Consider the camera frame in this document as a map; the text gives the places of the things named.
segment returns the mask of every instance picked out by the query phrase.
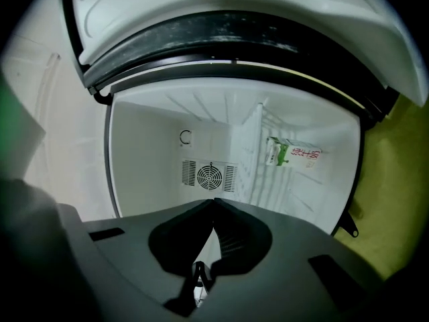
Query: gray plastic object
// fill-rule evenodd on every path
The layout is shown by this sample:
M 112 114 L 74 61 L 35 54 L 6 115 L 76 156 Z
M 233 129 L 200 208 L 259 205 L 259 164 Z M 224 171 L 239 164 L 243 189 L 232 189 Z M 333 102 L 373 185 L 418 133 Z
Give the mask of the gray plastic object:
M 15 268 L 19 264 L 21 275 L 44 283 L 34 299 L 42 302 L 48 298 L 45 294 L 60 297 L 63 309 L 87 317 L 92 314 L 91 320 L 183 320 L 162 304 L 178 296 L 184 279 L 162 270 L 149 249 L 148 237 L 157 225 L 203 201 L 146 215 L 83 223 L 74 207 L 57 205 L 46 193 L 23 182 L 3 182 L 2 189 L 7 193 L 3 202 L 9 208 L 2 206 L 1 221 L 9 240 L 7 249 L 16 257 L 13 264 Z M 259 207 L 223 202 L 266 224 L 272 245 L 250 272 L 218 276 L 190 320 L 332 320 L 346 313 L 338 304 L 339 297 L 357 297 L 359 291 L 360 301 L 349 302 L 354 308 L 380 288 L 381 280 L 365 261 L 317 227 Z M 124 233 L 91 239 L 90 233 L 111 228 L 121 228 Z M 328 267 L 312 261 L 320 258 L 329 259 Z M 54 287 L 51 292 L 47 290 L 50 286 Z

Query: ventilation grille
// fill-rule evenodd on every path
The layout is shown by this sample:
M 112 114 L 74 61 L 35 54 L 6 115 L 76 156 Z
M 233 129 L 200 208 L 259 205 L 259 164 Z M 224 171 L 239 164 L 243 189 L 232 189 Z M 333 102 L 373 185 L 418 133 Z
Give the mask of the ventilation grille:
M 195 161 L 182 161 L 182 184 L 195 186 L 195 169 Z
M 225 192 L 234 192 L 236 176 L 237 176 L 237 167 L 227 166 L 227 171 L 225 173 L 225 185 L 223 187 L 223 190 Z
M 215 190 L 222 184 L 222 173 L 210 164 L 210 166 L 201 167 L 196 175 L 196 179 L 202 188 Z

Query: fan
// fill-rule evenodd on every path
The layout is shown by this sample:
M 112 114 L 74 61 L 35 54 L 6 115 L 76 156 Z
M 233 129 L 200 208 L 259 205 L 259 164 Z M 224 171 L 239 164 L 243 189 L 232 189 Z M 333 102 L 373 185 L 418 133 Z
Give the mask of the fan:
M 206 190 L 215 190 L 222 184 L 222 173 L 210 163 L 210 166 L 203 166 L 198 171 L 196 179 L 200 186 Z

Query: fan vent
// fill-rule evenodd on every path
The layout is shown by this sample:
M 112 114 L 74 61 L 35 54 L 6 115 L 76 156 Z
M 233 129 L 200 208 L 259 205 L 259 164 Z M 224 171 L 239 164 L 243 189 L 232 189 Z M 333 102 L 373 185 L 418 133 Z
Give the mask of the fan vent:
M 227 171 L 225 172 L 225 185 L 223 187 L 223 190 L 225 192 L 234 192 L 236 176 L 237 176 L 237 167 L 227 166 Z
M 211 164 L 210 166 L 201 167 L 196 179 L 202 188 L 215 190 L 222 184 L 222 173 Z
M 195 186 L 196 162 L 190 160 L 182 161 L 182 184 Z

